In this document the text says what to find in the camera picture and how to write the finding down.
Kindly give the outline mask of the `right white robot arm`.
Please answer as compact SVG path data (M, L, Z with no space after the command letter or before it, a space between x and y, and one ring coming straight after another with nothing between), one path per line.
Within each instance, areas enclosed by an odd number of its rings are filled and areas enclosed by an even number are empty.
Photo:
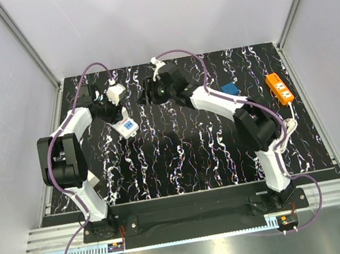
M140 105L174 101L176 105L209 111L234 122L241 142L256 154L265 173L270 205L263 210L285 210L292 203L295 186L285 170L279 147L287 132L276 113L258 100L227 95L190 82L171 64L162 66L157 77L147 77L142 89Z

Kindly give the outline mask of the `white multicolour power strip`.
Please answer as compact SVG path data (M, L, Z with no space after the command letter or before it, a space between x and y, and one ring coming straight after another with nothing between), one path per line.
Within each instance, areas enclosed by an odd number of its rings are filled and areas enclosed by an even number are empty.
M132 138L136 136L139 130L139 125L130 118L128 110L125 107L121 108L121 120L115 124L112 124L112 128L115 129L124 139Z

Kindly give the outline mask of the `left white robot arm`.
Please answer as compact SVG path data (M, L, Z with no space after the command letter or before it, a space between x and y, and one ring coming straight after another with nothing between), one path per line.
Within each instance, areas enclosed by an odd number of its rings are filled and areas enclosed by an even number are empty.
M96 232L106 239L118 233L118 222L108 216L108 205L88 179L88 164L80 139L95 119L115 124L122 120L121 99L126 88L113 80L101 93L96 85L84 85L74 99L64 121L49 136L40 138L37 151L46 186L68 196L82 211L87 222L98 222Z

